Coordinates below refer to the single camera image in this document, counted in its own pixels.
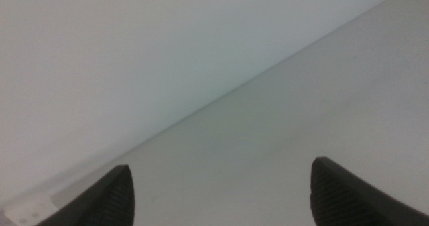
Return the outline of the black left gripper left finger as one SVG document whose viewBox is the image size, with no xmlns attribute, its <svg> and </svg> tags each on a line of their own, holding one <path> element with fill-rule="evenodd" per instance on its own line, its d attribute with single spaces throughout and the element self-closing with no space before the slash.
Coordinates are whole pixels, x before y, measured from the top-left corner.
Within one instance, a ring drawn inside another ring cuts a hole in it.
<svg viewBox="0 0 429 226">
<path fill-rule="evenodd" d="M 37 226 L 133 226 L 135 192 L 128 165 L 118 165 Z"/>
</svg>

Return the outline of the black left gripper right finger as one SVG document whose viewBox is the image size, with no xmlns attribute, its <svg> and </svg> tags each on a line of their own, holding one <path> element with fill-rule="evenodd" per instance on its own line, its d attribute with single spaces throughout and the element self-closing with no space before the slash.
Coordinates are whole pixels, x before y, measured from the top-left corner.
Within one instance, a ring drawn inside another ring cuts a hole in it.
<svg viewBox="0 0 429 226">
<path fill-rule="evenodd" d="M 311 168 L 310 208 L 327 226 L 428 226 L 428 215 L 371 186 L 327 157 Z"/>
</svg>

